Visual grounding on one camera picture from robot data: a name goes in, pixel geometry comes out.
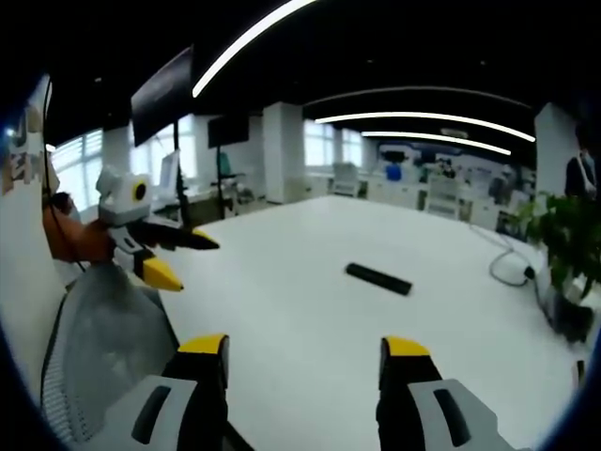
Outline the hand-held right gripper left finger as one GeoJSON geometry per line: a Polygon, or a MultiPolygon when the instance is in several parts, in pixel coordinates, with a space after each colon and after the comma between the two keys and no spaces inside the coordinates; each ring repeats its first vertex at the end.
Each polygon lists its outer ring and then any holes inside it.
{"type": "Polygon", "coordinates": [[[227,425],[229,336],[196,337],[160,376],[148,376],[111,406],[102,450],[221,450],[227,425]]]}

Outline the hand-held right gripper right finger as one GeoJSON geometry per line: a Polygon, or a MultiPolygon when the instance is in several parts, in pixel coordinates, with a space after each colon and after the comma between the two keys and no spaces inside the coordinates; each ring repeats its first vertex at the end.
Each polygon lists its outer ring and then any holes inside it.
{"type": "Polygon", "coordinates": [[[498,417],[466,386],[444,379],[420,343],[385,336],[376,410],[382,450],[511,450],[498,417]]]}

